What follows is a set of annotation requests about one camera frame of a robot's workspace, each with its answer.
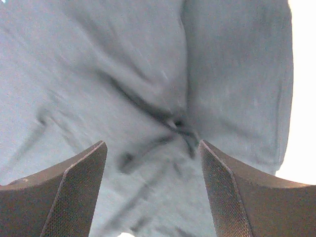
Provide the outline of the black t shirt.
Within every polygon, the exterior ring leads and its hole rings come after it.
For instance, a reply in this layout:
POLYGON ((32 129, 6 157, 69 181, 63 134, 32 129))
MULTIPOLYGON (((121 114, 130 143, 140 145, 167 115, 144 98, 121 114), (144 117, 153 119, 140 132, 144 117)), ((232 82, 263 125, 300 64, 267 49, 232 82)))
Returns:
POLYGON ((0 181, 103 140, 92 237, 213 237, 199 141, 275 175, 292 91, 286 0, 3 0, 0 181))

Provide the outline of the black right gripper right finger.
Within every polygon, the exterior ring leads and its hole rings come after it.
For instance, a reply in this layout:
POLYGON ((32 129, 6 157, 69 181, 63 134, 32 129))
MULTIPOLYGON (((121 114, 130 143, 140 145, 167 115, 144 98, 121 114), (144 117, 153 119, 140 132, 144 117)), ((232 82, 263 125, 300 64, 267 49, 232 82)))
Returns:
POLYGON ((218 237, 314 237, 316 187, 262 172, 199 143, 218 237))

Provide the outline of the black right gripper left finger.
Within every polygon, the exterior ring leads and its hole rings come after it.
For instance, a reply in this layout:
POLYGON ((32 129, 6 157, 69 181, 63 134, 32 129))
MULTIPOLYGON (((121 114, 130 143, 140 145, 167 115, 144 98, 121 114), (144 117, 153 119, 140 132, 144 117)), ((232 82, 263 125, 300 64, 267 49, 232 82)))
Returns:
POLYGON ((99 194, 107 146, 78 155, 0 188, 2 237, 87 237, 99 194))

